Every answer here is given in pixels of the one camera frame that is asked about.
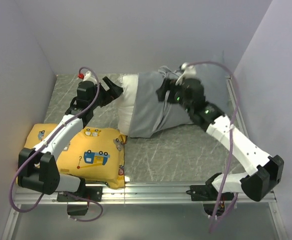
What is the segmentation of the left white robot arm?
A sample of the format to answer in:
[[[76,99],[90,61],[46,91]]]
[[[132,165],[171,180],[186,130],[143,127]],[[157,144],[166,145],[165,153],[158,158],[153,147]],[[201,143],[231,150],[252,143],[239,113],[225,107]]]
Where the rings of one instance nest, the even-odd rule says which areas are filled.
[[[86,181],[123,188],[126,137],[112,128],[88,126],[97,107],[122,93],[107,77],[97,83],[83,76],[60,123],[32,128],[18,156],[16,183],[46,195],[69,192],[75,201],[86,197]]]

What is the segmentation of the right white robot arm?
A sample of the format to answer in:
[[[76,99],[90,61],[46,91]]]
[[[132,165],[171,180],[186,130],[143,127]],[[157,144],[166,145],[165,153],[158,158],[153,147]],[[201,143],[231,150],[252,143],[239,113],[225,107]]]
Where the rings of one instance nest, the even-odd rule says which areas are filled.
[[[231,123],[224,111],[207,101],[198,79],[187,78],[177,84],[165,78],[156,94],[160,102],[179,104],[193,124],[220,142],[245,170],[244,173],[214,174],[205,183],[204,199],[217,200],[223,193],[244,193],[259,202],[281,181],[284,160],[256,146]]]

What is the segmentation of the white pillow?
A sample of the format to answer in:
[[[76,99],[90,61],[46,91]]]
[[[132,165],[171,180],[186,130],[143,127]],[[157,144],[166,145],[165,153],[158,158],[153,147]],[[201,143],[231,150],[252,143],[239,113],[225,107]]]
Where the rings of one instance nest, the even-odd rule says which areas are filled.
[[[118,81],[123,88],[123,94],[116,100],[118,110],[118,129],[123,134],[129,135],[137,88],[138,74],[126,74],[119,77]]]

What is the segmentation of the grey pillowcase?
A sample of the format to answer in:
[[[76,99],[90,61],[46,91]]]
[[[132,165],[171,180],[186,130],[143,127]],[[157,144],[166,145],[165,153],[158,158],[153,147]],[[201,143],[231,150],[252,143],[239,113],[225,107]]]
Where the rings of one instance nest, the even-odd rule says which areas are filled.
[[[196,72],[196,77],[203,84],[206,99],[230,115],[226,72],[218,66],[209,64],[197,66]],[[162,85],[165,77],[177,80],[181,75],[179,69],[170,70],[166,66],[160,67],[157,71],[138,74],[127,136],[150,138],[156,132],[192,124],[188,114],[180,105],[167,101],[159,102],[156,95],[156,90]]]

